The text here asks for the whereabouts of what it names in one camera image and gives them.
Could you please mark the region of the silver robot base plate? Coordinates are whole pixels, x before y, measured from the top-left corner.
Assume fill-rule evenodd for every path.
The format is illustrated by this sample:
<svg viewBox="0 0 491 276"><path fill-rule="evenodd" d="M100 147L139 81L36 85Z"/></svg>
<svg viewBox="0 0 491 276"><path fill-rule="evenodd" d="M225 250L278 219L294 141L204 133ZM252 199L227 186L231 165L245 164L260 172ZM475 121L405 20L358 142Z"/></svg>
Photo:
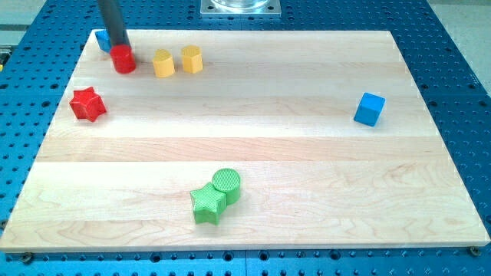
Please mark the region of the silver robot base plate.
<svg viewBox="0 0 491 276"><path fill-rule="evenodd" d="M200 14L205 18L280 17L280 0L201 0Z"/></svg>

